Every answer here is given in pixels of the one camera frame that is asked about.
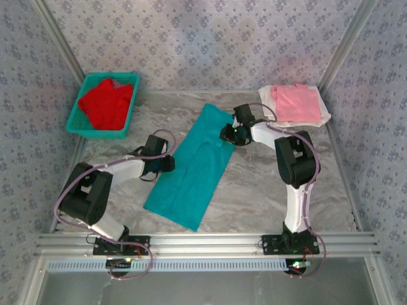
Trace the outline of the white t-shirt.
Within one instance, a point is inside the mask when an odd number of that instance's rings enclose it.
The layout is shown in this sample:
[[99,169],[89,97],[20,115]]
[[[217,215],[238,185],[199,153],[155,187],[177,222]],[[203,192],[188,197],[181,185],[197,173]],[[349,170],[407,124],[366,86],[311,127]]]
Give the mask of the white t-shirt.
[[[265,104],[267,107],[263,109],[264,115],[269,118],[269,119],[276,119],[277,120],[277,115],[275,113],[276,110],[276,103],[274,99],[271,96],[271,88],[274,85],[268,85],[260,88],[258,90],[261,103]],[[318,94],[318,100],[319,100],[319,107],[321,110],[321,118],[320,121],[317,123],[290,123],[290,122],[282,122],[282,121],[276,121],[274,123],[275,126],[278,127],[295,127],[295,126],[313,126],[313,127],[320,127],[327,123],[331,119],[331,115],[328,112],[321,95],[318,91],[318,89],[315,86],[308,86],[309,88],[315,90]]]

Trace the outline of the aluminium table edge rail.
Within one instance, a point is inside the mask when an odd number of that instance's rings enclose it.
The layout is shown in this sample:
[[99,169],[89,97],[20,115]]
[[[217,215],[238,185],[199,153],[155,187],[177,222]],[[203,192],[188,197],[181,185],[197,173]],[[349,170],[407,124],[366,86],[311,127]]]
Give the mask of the aluminium table edge rail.
[[336,163],[338,165],[338,170],[339,170],[339,173],[340,173],[340,176],[341,176],[341,180],[343,182],[345,192],[347,194],[348,201],[349,201],[349,203],[350,203],[350,205],[352,207],[352,215],[353,215],[353,218],[354,218],[355,226],[356,226],[358,231],[364,231],[364,226],[363,226],[363,223],[362,223],[362,219],[361,219],[361,217],[359,215],[357,202],[355,201],[355,198],[354,198],[354,196],[352,194],[352,190],[351,190],[351,187],[350,187],[350,181],[349,181],[349,179],[347,177],[346,168],[345,168],[345,165],[344,165],[343,160],[342,160],[341,155],[340,155],[339,146],[336,143],[336,135],[335,135],[335,131],[333,130],[333,126],[332,126],[331,122],[328,122],[326,124],[326,129],[328,131],[329,138],[331,139],[331,145],[332,145],[333,152],[334,152],[334,155],[335,155],[335,158],[336,158]]
[[59,210],[59,204],[60,204],[59,199],[60,199],[60,196],[62,195],[62,193],[64,192],[64,186],[66,185],[67,181],[69,180],[69,176],[70,176],[71,172],[73,171],[76,164],[82,160],[85,146],[86,146],[86,139],[83,138],[82,136],[77,136],[76,141],[75,141],[74,151],[71,155],[71,159],[70,159],[69,165],[67,167],[67,173],[63,179],[61,193],[59,194],[57,202],[53,208],[53,220],[52,220],[52,224],[50,226],[49,233],[59,232],[60,229],[62,228],[62,225],[64,224],[64,221],[67,221],[66,219],[64,219],[61,216],[61,211]]

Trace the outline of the aluminium mounting rail beam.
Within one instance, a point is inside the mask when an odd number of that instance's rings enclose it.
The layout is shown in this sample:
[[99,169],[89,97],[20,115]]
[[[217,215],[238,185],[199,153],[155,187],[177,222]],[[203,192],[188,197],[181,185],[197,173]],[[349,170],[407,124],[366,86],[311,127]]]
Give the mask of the aluminium mounting rail beam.
[[[42,234],[36,244],[37,255],[62,257],[92,255],[93,246],[86,233]],[[259,233],[165,233],[151,234],[150,250],[161,258],[260,258]],[[326,256],[379,256],[375,235],[371,232],[323,233]]]

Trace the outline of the red t-shirt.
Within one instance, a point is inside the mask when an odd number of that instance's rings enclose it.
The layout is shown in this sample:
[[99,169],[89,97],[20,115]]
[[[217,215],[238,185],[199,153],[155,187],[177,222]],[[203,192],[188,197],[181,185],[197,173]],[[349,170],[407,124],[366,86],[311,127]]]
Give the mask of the red t-shirt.
[[126,84],[114,89],[112,79],[101,81],[83,95],[78,107],[83,111],[91,126],[96,130],[122,130],[127,120],[134,88]]

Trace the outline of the controller board with LEDs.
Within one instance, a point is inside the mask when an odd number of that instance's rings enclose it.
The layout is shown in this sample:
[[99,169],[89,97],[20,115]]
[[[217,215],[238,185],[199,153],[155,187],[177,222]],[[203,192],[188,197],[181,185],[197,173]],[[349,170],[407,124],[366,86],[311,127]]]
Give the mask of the controller board with LEDs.
[[292,276],[302,276],[307,267],[311,266],[311,262],[299,259],[286,259],[287,270],[286,274]]
[[122,278],[128,274],[131,265],[131,261],[128,259],[108,259],[105,263],[105,268],[109,276]]

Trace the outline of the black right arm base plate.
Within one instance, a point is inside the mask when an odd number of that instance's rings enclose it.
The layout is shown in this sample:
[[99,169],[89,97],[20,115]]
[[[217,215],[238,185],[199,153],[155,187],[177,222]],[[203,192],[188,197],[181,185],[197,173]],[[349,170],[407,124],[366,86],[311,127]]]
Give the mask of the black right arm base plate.
[[311,234],[282,234],[263,235],[261,246],[264,255],[303,255],[319,254],[320,248],[317,238]]

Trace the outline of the teal t-shirt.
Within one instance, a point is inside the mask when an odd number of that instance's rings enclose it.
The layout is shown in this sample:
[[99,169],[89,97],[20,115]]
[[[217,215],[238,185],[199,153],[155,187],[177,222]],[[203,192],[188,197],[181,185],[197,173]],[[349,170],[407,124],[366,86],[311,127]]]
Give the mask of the teal t-shirt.
[[219,134],[232,115],[212,104],[201,114],[174,153],[175,169],[160,175],[144,208],[196,231],[235,146]]

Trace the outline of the pink t-shirt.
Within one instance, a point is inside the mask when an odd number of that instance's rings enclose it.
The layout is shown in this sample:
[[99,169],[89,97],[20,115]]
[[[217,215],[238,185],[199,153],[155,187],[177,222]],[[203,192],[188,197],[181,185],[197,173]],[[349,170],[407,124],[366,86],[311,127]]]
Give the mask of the pink t-shirt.
[[276,103],[277,121],[317,123],[321,118],[318,94],[307,85],[274,85],[271,96]]

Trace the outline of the aluminium frame post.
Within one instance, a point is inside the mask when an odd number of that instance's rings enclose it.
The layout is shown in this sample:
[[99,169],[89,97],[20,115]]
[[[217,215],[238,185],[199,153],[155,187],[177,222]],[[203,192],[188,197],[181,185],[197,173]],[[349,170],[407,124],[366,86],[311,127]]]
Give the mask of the aluminium frame post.
[[317,85],[322,96],[326,94],[377,3],[378,0],[361,0]]
[[58,48],[62,58],[65,60],[75,80],[79,85],[82,85],[85,79],[85,74],[78,61],[76,60],[72,49],[69,47],[62,31],[59,29],[57,21],[53,17],[53,14],[45,3],[45,0],[30,0],[30,2],[33,5],[34,9],[37,11],[41,21],[44,24],[45,29],[48,31],[52,41]]

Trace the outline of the teal plastic basket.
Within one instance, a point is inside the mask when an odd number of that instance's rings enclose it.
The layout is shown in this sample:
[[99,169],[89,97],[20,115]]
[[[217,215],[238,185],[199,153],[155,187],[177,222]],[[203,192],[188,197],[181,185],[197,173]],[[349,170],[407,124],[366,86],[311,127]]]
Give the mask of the teal plastic basket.
[[[94,129],[91,126],[86,114],[78,107],[79,99],[88,93],[92,88],[95,88],[101,81],[107,78],[115,79],[124,85],[131,84],[134,88],[127,114],[127,120],[122,130],[113,131]],[[128,72],[96,72],[87,75],[69,115],[66,130],[70,133],[81,135],[86,139],[124,139],[127,136],[127,130],[130,125],[139,81],[140,76],[138,74]]]

